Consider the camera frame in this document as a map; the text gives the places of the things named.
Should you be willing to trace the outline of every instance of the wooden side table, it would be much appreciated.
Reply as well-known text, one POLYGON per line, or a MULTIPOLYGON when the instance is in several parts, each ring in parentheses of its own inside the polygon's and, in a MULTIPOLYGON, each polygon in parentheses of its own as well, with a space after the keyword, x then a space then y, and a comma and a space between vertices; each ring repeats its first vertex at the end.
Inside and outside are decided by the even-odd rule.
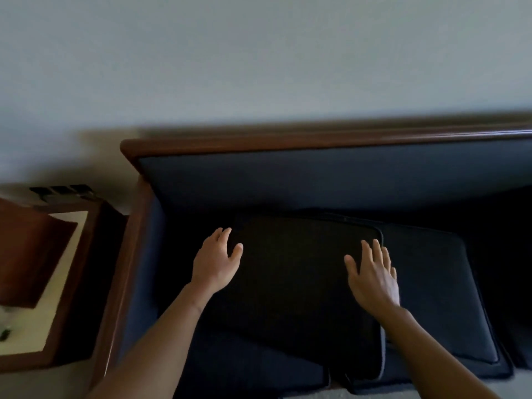
POLYGON ((92 355, 126 226, 126 217, 105 201, 36 209, 78 226, 37 307, 13 310, 13 330, 0 342, 0 372, 92 355))

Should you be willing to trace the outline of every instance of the hand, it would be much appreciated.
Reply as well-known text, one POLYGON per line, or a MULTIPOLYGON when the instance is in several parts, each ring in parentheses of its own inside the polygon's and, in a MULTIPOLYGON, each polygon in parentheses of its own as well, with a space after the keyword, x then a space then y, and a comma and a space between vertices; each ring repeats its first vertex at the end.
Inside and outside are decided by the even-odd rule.
POLYGON ((345 255, 348 283, 356 301, 380 323, 395 308, 400 308, 397 271, 392 267, 388 249, 381 249, 379 241, 373 240, 373 251, 362 241, 360 274, 355 260, 345 255))
POLYGON ((203 246, 194 258, 191 284, 207 288, 211 294, 229 284, 238 270, 244 251, 244 246, 237 244, 231 257, 227 256, 227 239, 230 233, 230 228, 224 231, 218 228, 203 241, 203 246))

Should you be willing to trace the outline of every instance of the person's right arm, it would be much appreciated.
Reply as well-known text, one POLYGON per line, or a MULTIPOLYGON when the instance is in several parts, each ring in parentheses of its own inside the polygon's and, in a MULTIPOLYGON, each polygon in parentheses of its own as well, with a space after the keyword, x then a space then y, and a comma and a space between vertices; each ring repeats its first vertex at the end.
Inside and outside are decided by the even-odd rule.
POLYGON ((355 299, 382 325, 407 363, 412 381, 423 399, 498 398, 429 335, 399 301, 397 272, 388 249, 374 240, 373 250, 362 241, 360 273, 346 255, 349 287, 355 299))

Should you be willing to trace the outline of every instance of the floor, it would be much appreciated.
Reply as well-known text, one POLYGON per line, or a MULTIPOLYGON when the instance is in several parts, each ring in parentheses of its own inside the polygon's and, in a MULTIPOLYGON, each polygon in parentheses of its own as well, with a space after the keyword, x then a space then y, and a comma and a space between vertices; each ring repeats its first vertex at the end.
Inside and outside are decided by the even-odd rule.
MULTIPOLYGON (((2 399, 82 399, 87 393, 92 363, 81 361, 48 370, 0 375, 2 399)), ((490 387, 503 399, 529 399, 532 372, 518 372, 509 382, 491 383, 490 387)), ((347 399, 355 397, 343 389, 328 390, 296 399, 347 399)), ((417 399, 414 392, 364 396, 366 399, 417 399)))

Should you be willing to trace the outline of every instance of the forearm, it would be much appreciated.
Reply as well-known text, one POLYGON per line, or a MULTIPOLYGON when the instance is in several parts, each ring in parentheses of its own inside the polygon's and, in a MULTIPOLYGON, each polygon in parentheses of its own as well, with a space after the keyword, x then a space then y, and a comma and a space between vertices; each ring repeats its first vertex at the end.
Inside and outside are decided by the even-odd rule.
POLYGON ((186 285, 89 399, 170 399, 183 372, 196 324, 211 295, 208 288, 186 285))
POLYGON ((403 308, 381 320, 389 339, 406 361, 423 399, 497 398, 475 375, 429 335, 403 308))

